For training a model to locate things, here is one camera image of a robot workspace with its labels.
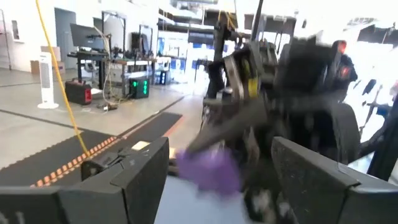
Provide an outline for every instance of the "floor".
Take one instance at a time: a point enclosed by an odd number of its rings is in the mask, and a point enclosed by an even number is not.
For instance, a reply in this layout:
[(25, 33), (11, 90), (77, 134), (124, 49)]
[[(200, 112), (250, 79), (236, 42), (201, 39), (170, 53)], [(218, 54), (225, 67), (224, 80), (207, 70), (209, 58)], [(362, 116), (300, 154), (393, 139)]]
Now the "floor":
[[(69, 80), (75, 76), (76, 71), (69, 70), (62, 78)], [(59, 104), (57, 109), (38, 109), (40, 77), (0, 68), (0, 95), (3, 96), (0, 98), (0, 169), (75, 134), (57, 82), (54, 82), (54, 94)], [(116, 135), (178, 101), (166, 110), (183, 115), (169, 141), (170, 146), (183, 149), (198, 132), (202, 99), (203, 89), (187, 84), (183, 88), (153, 86), (149, 99), (123, 103), (118, 110), (107, 113), (95, 106), (71, 106), (79, 127)], [(155, 222), (222, 223), (227, 220), (232, 224), (249, 223), (241, 202), (240, 195), (228, 202), (211, 195), (199, 197), (192, 184), (169, 177)]]

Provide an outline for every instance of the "purple cloth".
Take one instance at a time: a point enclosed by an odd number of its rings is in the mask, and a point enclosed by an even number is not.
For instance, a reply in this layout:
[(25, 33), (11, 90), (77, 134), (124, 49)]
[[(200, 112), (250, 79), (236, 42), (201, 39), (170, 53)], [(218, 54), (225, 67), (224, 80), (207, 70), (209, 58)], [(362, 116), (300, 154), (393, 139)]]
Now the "purple cloth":
[(180, 152), (176, 159), (180, 177), (197, 184), (200, 190), (229, 196), (241, 188), (239, 169), (230, 150), (209, 150), (195, 157)]

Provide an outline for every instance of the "tower fan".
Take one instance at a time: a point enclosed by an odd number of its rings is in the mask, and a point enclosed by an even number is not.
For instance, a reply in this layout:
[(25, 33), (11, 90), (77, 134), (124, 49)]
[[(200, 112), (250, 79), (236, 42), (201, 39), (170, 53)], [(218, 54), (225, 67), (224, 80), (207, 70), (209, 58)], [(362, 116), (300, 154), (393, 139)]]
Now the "tower fan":
[(37, 107), (41, 109), (57, 108), (58, 104), (54, 103), (54, 82), (52, 78), (52, 61), (50, 53), (41, 52), (39, 68), (42, 103), (37, 105)]

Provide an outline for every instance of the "white surface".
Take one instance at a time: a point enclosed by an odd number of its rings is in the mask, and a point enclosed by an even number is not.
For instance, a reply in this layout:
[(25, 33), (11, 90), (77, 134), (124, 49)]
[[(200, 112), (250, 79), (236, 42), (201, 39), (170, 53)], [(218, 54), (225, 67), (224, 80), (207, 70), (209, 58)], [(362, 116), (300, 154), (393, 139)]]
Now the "white surface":
[(41, 103), (37, 105), (38, 108), (40, 109), (55, 109), (59, 107), (58, 103)]
[(155, 224), (248, 224), (242, 195), (221, 199), (199, 194), (184, 180), (167, 177)]

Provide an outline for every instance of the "yellow cable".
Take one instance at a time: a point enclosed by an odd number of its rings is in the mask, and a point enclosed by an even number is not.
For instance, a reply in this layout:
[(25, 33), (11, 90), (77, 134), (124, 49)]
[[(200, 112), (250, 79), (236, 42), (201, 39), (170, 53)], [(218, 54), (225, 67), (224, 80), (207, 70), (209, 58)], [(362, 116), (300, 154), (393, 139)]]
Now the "yellow cable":
[(54, 51), (52, 50), (50, 39), (49, 39), (49, 36), (47, 35), (47, 30), (45, 29), (42, 13), (40, 11), (39, 0), (35, 0), (35, 1), (36, 1), (37, 12), (39, 13), (40, 23), (41, 23), (42, 28), (43, 28), (44, 36), (45, 36), (45, 39), (47, 41), (47, 45), (49, 46), (52, 60), (55, 62), (55, 73), (57, 74), (58, 84), (60, 85), (60, 88), (61, 88), (61, 92), (62, 92), (62, 95), (63, 95), (63, 100), (65, 101), (65, 104), (66, 104), (66, 106), (68, 108), (68, 114), (69, 114), (69, 117), (70, 117), (70, 121), (72, 122), (73, 128), (74, 128), (74, 130), (76, 132), (76, 136), (79, 139), (80, 145), (83, 148), (84, 153), (87, 156), (89, 156), (90, 154), (87, 151), (85, 143), (83, 142), (83, 139), (80, 136), (79, 130), (78, 130), (76, 122), (75, 122), (75, 118), (73, 117), (72, 109), (70, 108), (70, 105), (69, 105), (69, 102), (68, 102), (67, 94), (65, 93), (65, 89), (63, 87), (62, 78), (61, 78), (61, 75), (60, 75), (60, 70), (58, 69), (57, 58), (55, 58)]

